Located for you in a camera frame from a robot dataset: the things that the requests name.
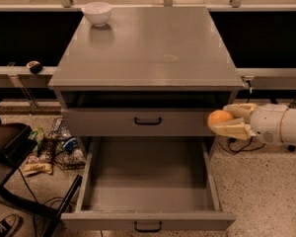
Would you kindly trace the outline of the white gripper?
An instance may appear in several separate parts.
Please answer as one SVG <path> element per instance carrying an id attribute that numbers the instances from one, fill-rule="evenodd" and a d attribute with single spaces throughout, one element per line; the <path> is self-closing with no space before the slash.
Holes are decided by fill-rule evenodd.
<path id="1" fill-rule="evenodd" d="M 262 143 L 282 144 L 280 127 L 287 106 L 267 104 L 257 107 L 256 104 L 247 103 L 226 105 L 223 110 L 235 119 L 210 124 L 209 128 L 214 133 L 241 140 L 256 135 Z"/>

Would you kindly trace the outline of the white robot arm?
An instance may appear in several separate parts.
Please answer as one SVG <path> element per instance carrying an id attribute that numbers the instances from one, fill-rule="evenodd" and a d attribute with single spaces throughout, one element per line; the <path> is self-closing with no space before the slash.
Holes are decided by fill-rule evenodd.
<path id="1" fill-rule="evenodd" d="M 207 119 L 215 134 L 247 140 L 255 137 L 270 145 L 296 146 L 296 109 L 286 105 L 231 104 Z"/>

